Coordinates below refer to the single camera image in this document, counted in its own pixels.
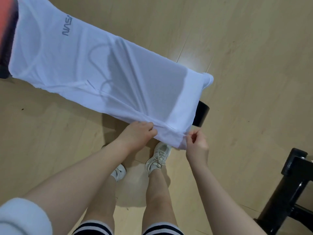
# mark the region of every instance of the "shoe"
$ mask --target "shoe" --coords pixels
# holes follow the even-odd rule
[[[126,175],[126,169],[122,164],[120,164],[111,174],[111,176],[114,177],[116,182],[118,182],[119,180],[122,180],[125,175]]]
[[[156,145],[153,157],[146,162],[146,169],[149,175],[154,169],[161,170],[161,167],[165,165],[165,161],[170,155],[171,150],[172,147],[166,143],[159,142]]]

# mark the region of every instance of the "wooden floor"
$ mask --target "wooden floor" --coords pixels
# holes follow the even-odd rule
[[[50,0],[62,11],[198,72],[214,84],[201,100],[209,167],[257,217],[293,147],[313,153],[313,0]],[[35,89],[0,81],[0,203],[99,150],[126,126]],[[116,234],[140,234],[149,143],[128,162],[116,192]],[[165,173],[186,234],[212,234],[184,151]],[[309,184],[301,205],[311,207]],[[311,234],[292,219],[280,234]]]

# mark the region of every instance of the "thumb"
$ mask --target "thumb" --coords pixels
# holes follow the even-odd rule
[[[186,142],[187,142],[187,145],[193,144],[193,139],[191,138],[190,135],[186,135]]]

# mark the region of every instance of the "white fabric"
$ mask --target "white fabric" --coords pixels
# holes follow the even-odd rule
[[[26,199],[14,198],[0,207],[0,234],[52,235],[52,225],[38,205]]]
[[[151,121],[156,139],[185,149],[202,90],[197,73],[54,7],[18,0],[9,70],[34,87],[131,123]]]

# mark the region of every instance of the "black stripe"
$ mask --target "black stripe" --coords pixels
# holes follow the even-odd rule
[[[82,230],[82,231],[79,231],[78,233],[76,233],[77,235],[103,235],[102,232],[98,231],[98,230]]]
[[[150,233],[152,231],[159,230],[159,229],[168,229],[168,230],[172,230],[172,231],[174,231],[180,235],[184,235],[180,230],[174,228],[171,225],[157,225],[157,226],[151,227],[143,235],[146,235],[147,233]]]
[[[80,229],[82,227],[86,227],[86,226],[92,226],[92,227],[98,227],[98,228],[101,228],[103,229],[104,231],[106,231],[108,233],[108,235],[112,235],[112,233],[110,232],[110,230],[106,227],[106,226],[103,226],[102,224],[99,224],[99,223],[93,223],[93,222],[89,222],[89,223],[84,223],[84,224],[81,224],[77,229]]]

